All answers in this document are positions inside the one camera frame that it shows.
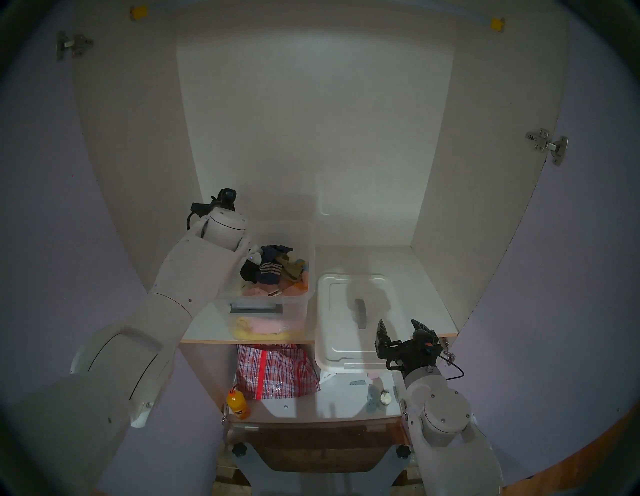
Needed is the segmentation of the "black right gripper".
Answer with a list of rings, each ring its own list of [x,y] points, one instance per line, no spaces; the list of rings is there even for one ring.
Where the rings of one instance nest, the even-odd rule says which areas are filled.
[[[434,330],[415,319],[411,319],[411,324],[414,329],[412,340],[405,342],[391,341],[383,319],[379,320],[376,331],[377,357],[385,361],[388,370],[401,372],[404,379],[415,371],[433,373],[443,351],[439,342],[430,342],[437,341]]]

